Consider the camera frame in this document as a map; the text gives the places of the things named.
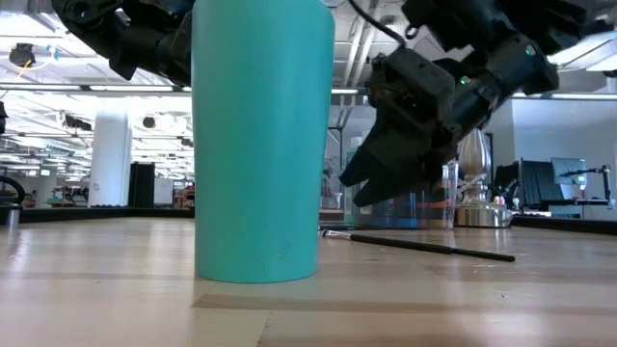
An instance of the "ceiling light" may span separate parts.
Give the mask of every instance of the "ceiling light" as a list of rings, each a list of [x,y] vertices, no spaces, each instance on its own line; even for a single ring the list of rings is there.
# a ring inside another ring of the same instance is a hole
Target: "ceiling light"
[[[70,134],[5,134],[4,137],[34,139],[70,139],[76,136]]]
[[[5,154],[0,154],[0,160],[2,159],[9,160],[9,159],[13,159],[15,157],[21,157],[21,156],[30,156],[30,154],[28,153],[11,153],[11,154],[5,153]]]
[[[95,92],[173,92],[171,86],[90,86]]]
[[[16,155],[0,155],[0,160],[2,161],[20,161],[21,159]]]
[[[194,155],[194,151],[192,149],[190,150],[184,150],[184,149],[133,149],[132,154],[135,156],[141,156],[141,155],[164,155],[164,154],[175,154],[176,156],[179,155],[186,155],[186,156],[193,156]]]
[[[332,90],[332,94],[339,94],[339,95],[357,95],[359,93],[360,91],[351,90],[351,89],[333,89]]]
[[[7,167],[9,170],[38,170],[40,166],[35,165],[9,165]]]
[[[182,140],[192,139],[193,135],[138,135],[133,136],[133,139],[142,140]]]
[[[61,84],[35,84],[35,83],[3,83],[0,90],[5,91],[81,91],[80,86]]]
[[[541,100],[617,100],[617,94],[607,93],[546,93],[525,95],[515,93],[513,98],[517,99],[541,99]]]
[[[44,168],[63,168],[65,164],[42,164]]]
[[[66,162],[66,160],[64,159],[56,159],[56,158],[44,158],[44,159],[45,161],[52,162],[52,163],[65,163]]]

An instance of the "metal bar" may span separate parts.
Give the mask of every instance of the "metal bar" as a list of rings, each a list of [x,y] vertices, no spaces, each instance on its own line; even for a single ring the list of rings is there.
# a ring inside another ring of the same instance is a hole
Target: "metal bar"
[[[338,161],[340,162],[340,170],[343,171],[345,169],[345,158],[343,158],[343,130],[338,129],[338,137],[340,141],[338,142]]]
[[[383,8],[381,5],[382,5],[382,1],[379,0],[377,2],[377,6],[375,7],[375,10],[373,11],[372,16],[373,18],[377,20],[380,20],[382,16]],[[356,71],[354,72],[354,78],[352,78],[351,80],[351,87],[353,88],[358,86],[358,83],[360,82],[360,77],[362,76],[362,72],[364,71],[364,66],[366,65],[366,58],[368,57],[368,53],[370,52],[371,44],[373,40],[375,39],[375,34],[377,34],[377,28],[375,28],[374,26],[371,26],[370,29],[368,29],[368,34],[366,35],[366,38],[364,39],[364,44],[362,45],[362,53],[360,54],[360,57],[358,59],[358,64],[356,65]]]
[[[333,139],[333,141],[336,142],[337,145],[340,145],[340,142],[338,141],[336,136],[332,133],[332,130],[328,130],[328,136],[330,136],[330,138]]]
[[[9,59],[9,54],[0,54],[0,60],[5,60],[5,59]],[[43,56],[43,57],[37,57],[37,62],[38,63],[43,63],[43,62],[47,62],[48,60],[52,59],[49,56]],[[62,65],[85,65],[85,64],[92,64],[92,63],[107,63],[107,59],[103,58],[103,57],[99,57],[99,56],[76,56],[76,57],[66,57],[66,56],[60,56],[59,58],[62,61]]]
[[[347,112],[345,113],[345,118],[343,119],[343,124],[340,127],[340,131],[342,132],[347,127],[347,122],[351,118],[351,114],[354,111],[354,107],[348,107]]]
[[[518,100],[586,100],[586,101],[615,101],[617,94],[610,93],[543,93],[535,95],[525,95],[515,93],[513,99]]]
[[[341,101],[340,101],[340,110],[338,111],[338,118],[336,119],[336,130],[340,129],[341,126],[341,122],[343,121],[343,116],[345,114],[345,106],[344,106],[344,100],[343,97],[341,97]]]
[[[342,87],[347,87],[349,78],[351,76],[352,69],[354,68],[354,62],[356,61],[356,55],[358,55],[358,48],[360,47],[360,41],[362,34],[364,33],[365,20],[363,17],[358,18],[358,27],[356,33],[352,38],[351,49],[349,50],[349,56],[347,58],[347,66],[345,67],[345,73],[343,74],[343,81],[340,84]]]
[[[181,159],[191,159],[191,157],[195,154],[193,150],[175,150],[175,149],[131,149],[131,154],[138,157],[148,157],[148,158],[161,158],[167,159],[169,157],[164,157],[162,155],[174,154],[173,157],[175,161]],[[80,154],[61,154],[61,153],[15,153],[15,152],[2,152],[0,151],[0,161],[3,160],[4,156],[14,156],[14,157],[23,157],[23,158],[41,158],[41,159],[56,159],[56,158],[86,158],[89,159],[88,155],[80,155]]]
[[[117,94],[118,96],[138,96],[140,94],[148,95],[176,95],[190,96],[190,88],[180,88],[177,86],[164,85],[74,85],[74,84],[58,84],[58,83],[39,83],[33,80],[33,83],[1,83],[0,91],[16,91],[16,92],[46,92],[46,93],[73,93],[73,94]],[[359,88],[334,88],[331,90],[332,95],[365,95],[365,89]]]
[[[37,139],[93,139],[94,134],[4,134],[1,135],[2,139],[18,139],[18,138],[37,138]],[[193,135],[138,135],[133,139],[138,140],[184,140],[193,139]]]

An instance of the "monitor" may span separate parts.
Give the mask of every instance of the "monitor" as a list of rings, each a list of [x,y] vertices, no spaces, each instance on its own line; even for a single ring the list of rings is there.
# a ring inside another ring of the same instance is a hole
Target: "monitor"
[[[587,165],[584,159],[552,158],[555,184],[587,185]]]

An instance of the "desk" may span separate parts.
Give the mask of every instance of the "desk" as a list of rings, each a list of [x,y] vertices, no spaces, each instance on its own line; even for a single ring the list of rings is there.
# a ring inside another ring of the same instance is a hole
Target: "desk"
[[[322,239],[315,276],[242,285],[194,279],[191,220],[26,225],[0,232],[2,346],[617,345],[617,237],[368,233],[518,261]]]
[[[605,199],[568,199],[568,200],[542,200],[542,210],[549,211],[554,217],[582,218],[584,206],[608,206]]]

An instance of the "wall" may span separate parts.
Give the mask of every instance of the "wall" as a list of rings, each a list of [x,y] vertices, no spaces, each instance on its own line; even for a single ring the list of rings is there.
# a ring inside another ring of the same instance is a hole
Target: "wall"
[[[514,115],[512,101],[504,103],[491,116],[486,126],[493,133],[493,168],[507,166],[517,160],[514,148]]]
[[[340,113],[340,107],[330,107],[330,126],[336,126],[336,121]],[[366,130],[370,130],[375,123],[376,111],[370,106],[356,106],[354,107],[352,114],[347,122],[347,126],[343,131],[343,156],[351,146],[351,139],[353,137],[362,136],[362,133]],[[332,131],[333,135],[338,138],[338,131]],[[338,143],[328,136],[328,142],[326,144],[326,157],[338,158]]]
[[[18,177],[13,174],[9,174],[9,177],[16,180],[26,193],[32,193],[33,190],[37,190],[39,188],[39,178],[38,177]]]
[[[513,101],[516,158],[550,161],[552,157],[582,158],[587,168],[609,165],[617,169],[617,102],[569,100]],[[613,198],[617,193],[617,175],[610,182]],[[602,176],[589,174],[586,197],[604,197]],[[564,186],[564,196],[579,195]],[[617,211],[606,207],[585,208],[585,218],[617,220]]]

